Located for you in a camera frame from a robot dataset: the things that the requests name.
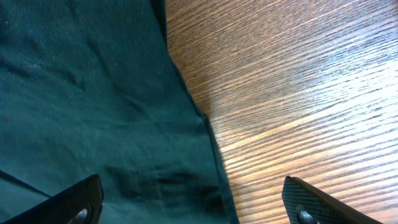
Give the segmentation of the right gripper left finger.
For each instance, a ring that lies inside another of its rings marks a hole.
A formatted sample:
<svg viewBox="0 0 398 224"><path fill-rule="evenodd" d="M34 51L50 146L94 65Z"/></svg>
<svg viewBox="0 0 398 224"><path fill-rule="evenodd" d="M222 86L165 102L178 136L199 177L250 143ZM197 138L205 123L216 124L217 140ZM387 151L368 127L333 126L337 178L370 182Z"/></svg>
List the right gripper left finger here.
<svg viewBox="0 0 398 224"><path fill-rule="evenodd" d="M3 224L98 224L104 192L93 174Z"/></svg>

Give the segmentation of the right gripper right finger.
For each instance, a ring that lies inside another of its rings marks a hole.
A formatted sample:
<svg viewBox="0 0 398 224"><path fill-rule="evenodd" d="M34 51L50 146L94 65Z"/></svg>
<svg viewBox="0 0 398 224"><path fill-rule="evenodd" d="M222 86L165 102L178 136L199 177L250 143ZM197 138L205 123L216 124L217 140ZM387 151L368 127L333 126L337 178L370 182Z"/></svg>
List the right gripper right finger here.
<svg viewBox="0 0 398 224"><path fill-rule="evenodd" d="M298 177L285 178L282 200L291 223L381 224Z"/></svg>

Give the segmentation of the black shorts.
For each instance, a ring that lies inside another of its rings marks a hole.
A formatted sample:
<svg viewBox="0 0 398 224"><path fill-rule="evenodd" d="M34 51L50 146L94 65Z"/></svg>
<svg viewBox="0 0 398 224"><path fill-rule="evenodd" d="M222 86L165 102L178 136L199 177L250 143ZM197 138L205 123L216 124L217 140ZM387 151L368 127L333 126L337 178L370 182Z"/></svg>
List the black shorts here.
<svg viewBox="0 0 398 224"><path fill-rule="evenodd" d="M1 2L1 220L97 174L101 223L237 223L164 1Z"/></svg>

